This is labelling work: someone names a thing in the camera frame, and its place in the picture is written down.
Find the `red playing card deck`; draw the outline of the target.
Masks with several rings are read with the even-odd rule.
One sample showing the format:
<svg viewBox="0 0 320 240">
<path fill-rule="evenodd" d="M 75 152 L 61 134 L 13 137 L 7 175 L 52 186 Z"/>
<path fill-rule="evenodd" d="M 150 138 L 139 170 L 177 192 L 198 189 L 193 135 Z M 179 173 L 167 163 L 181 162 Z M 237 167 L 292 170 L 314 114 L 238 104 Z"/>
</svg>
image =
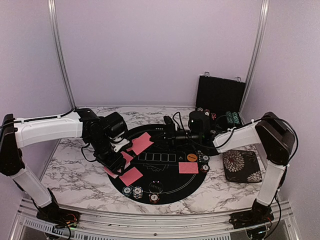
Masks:
<svg viewBox="0 0 320 240">
<path fill-rule="evenodd" d="M 105 166 L 103 167 L 104 170 L 107 172 L 107 174 L 114 179 L 117 178 L 118 176 L 122 176 L 128 170 L 128 167 L 130 166 L 131 161 L 134 159 L 134 157 L 132 155 L 130 155 L 129 153 L 127 153 L 125 151 L 121 151 L 120 153 L 123 155 L 123 157 L 125 159 L 125 167 L 124 167 L 123 172 L 111 172 Z"/>
</svg>

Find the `orange big blind button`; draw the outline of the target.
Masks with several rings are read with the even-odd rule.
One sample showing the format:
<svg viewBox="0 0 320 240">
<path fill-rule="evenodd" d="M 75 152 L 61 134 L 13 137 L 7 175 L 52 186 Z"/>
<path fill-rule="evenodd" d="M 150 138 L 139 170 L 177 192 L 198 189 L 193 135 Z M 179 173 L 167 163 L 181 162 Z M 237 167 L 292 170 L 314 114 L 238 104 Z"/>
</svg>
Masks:
<svg viewBox="0 0 320 240">
<path fill-rule="evenodd" d="M 186 156 L 186 159 L 189 161 L 189 162 L 196 162 L 198 160 L 198 157 L 196 154 L 194 153 L 189 153 L 187 156 Z"/>
</svg>

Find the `clear round dealer button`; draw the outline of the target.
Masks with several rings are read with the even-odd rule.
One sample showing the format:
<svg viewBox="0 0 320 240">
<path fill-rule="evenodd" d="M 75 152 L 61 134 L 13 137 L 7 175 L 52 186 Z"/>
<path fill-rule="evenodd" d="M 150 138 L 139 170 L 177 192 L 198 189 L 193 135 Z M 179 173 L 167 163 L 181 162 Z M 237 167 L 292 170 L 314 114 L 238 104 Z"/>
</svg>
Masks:
<svg viewBox="0 0 320 240">
<path fill-rule="evenodd" d="M 162 193 L 164 190 L 164 185 L 160 181 L 152 181 L 148 189 L 151 193 Z"/>
</svg>

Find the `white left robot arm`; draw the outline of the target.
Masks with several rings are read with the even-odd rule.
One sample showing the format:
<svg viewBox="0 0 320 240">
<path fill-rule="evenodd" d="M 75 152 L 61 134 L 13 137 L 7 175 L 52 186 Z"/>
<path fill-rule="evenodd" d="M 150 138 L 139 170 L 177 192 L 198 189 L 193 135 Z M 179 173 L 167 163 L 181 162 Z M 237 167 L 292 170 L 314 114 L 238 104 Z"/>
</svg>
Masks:
<svg viewBox="0 0 320 240">
<path fill-rule="evenodd" d="M 126 138 L 127 131 L 127 124 L 118 112 L 98 116 L 90 108 L 35 118 L 7 114 L 0 127 L 0 173 L 12 179 L 34 201 L 41 214 L 58 223 L 68 212 L 24 162 L 22 150 L 45 142 L 80 138 L 93 148 L 95 161 L 111 173 L 122 175 L 126 160 L 121 151 L 132 146 Z"/>
</svg>

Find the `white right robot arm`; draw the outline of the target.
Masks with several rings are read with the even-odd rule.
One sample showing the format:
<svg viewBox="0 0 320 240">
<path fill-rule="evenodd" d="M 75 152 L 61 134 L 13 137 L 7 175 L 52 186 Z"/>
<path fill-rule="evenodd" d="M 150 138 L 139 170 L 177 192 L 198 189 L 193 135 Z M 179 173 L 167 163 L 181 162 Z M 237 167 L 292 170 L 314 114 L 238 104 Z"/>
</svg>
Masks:
<svg viewBox="0 0 320 240">
<path fill-rule="evenodd" d="M 212 156 L 254 146 L 265 172 L 247 219 L 258 224 L 271 212 L 271 204 L 285 181 L 290 161 L 298 150 L 298 135 L 287 120 L 271 111 L 242 126 L 216 134 L 210 131 L 208 119 L 203 112 L 193 111 L 186 130 L 183 124 L 177 125 L 172 117 L 165 116 L 163 132 L 151 137 L 151 141 L 165 142 L 174 149 L 189 143 L 208 150 Z"/>
</svg>

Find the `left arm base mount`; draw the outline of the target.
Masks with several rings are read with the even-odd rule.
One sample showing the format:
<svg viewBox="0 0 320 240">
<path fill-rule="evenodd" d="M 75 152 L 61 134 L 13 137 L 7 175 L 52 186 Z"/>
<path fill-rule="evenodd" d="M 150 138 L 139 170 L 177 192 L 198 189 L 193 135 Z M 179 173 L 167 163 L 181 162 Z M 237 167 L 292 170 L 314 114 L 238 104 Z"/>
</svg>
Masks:
<svg viewBox="0 0 320 240">
<path fill-rule="evenodd" d="M 40 207 L 33 201 L 37 209 L 36 217 L 40 220 L 54 223 L 58 228 L 76 227 L 79 222 L 80 213 L 78 211 L 69 210 L 59 207 L 56 201 L 52 201 L 49 205 Z"/>
</svg>

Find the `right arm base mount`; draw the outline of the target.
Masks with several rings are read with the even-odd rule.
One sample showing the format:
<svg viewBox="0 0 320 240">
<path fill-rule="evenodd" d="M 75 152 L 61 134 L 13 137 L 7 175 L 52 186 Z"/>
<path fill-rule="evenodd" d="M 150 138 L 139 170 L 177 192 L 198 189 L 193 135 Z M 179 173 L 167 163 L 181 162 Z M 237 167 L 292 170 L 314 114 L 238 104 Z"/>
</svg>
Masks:
<svg viewBox="0 0 320 240">
<path fill-rule="evenodd" d="M 252 227 L 259 224 L 270 223 L 274 220 L 274 215 L 270 206 L 262 206 L 255 209 L 244 210 L 232 213 L 229 223 L 234 229 Z"/>
</svg>

